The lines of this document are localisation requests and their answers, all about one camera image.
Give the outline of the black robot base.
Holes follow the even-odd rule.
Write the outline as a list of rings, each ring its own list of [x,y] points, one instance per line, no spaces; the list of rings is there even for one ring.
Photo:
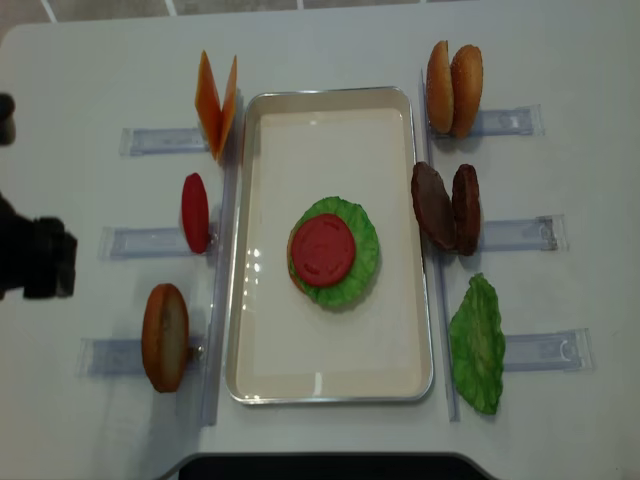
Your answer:
[[[489,479],[454,455],[417,453],[292,453],[195,455],[163,479]]]

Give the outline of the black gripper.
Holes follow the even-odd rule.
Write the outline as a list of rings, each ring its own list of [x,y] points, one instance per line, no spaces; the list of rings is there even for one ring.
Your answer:
[[[28,219],[1,200],[1,294],[30,300],[74,293],[77,239],[55,217]]]

